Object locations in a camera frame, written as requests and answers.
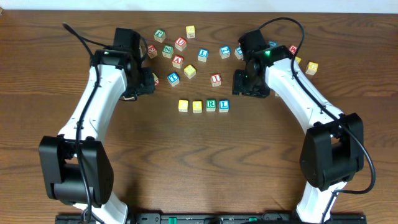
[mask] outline white backdrop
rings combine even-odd
[[[398,0],[0,0],[3,9],[398,13]]]

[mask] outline wood grain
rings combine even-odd
[[[84,90],[88,54],[65,31],[67,21],[89,39],[111,44],[116,27],[139,31],[162,49],[153,32],[165,29],[165,44],[195,25],[197,37],[178,54],[197,68],[191,80],[177,70],[171,87],[171,59],[146,62],[159,77],[155,94],[119,102],[106,136],[114,191],[125,202],[165,213],[256,213],[292,210],[305,185],[298,159],[303,133],[280,98],[233,96],[233,72],[244,63],[220,59],[246,31],[280,16],[299,20],[307,38],[301,67],[319,64],[314,85],[345,113],[364,122],[365,143],[377,171],[367,195],[340,195],[334,212],[364,212],[369,223],[398,219],[398,17],[378,14],[192,13],[4,11],[0,17],[0,222],[53,223],[72,207],[47,198],[38,145],[67,122]],[[262,33],[280,44],[299,41],[294,24],[276,22]],[[210,56],[197,60],[199,48]],[[213,88],[210,75],[223,84]],[[229,113],[181,114],[178,100],[229,99]],[[363,189],[369,171],[347,189]]]

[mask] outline green block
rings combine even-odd
[[[165,35],[166,32],[164,32],[164,30],[161,29],[157,29],[155,31],[155,36],[162,38]]]
[[[167,45],[167,44],[163,48],[163,52],[168,53],[168,54],[171,53],[172,50],[173,50],[173,47],[170,45]]]
[[[216,100],[206,100],[207,108],[216,108]]]
[[[169,218],[169,224],[177,224],[177,218]]]

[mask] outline white wall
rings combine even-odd
[[[398,0],[0,0],[3,9],[398,13]]]

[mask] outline wooden table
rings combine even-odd
[[[116,27],[139,31],[159,55],[147,62],[160,78],[153,95],[119,102],[105,149],[114,169],[113,190],[124,202],[165,213],[262,213],[292,210],[305,179],[299,155],[303,132],[284,102],[231,94],[233,72],[244,62],[222,60],[219,47],[232,51],[237,39],[269,19],[299,20],[307,38],[300,66],[319,63],[313,84],[345,113],[363,119],[365,143],[377,171],[374,190],[340,195],[334,212],[364,212],[369,223],[398,218],[398,17],[372,14],[191,13],[3,11],[0,17],[0,222],[53,223],[59,213],[79,212],[47,198],[39,162],[42,136],[56,136],[72,115],[88,78],[88,54],[61,26],[111,44]],[[185,36],[196,39],[178,54],[198,73],[189,80],[161,56],[162,46]],[[167,38],[156,42],[163,28]],[[298,44],[299,29],[276,22],[262,30],[280,44]],[[199,48],[210,51],[207,63]],[[176,70],[180,84],[167,75]],[[213,88],[210,75],[223,84]],[[178,100],[230,101],[229,113],[183,114]],[[347,189],[363,189],[369,167]]]

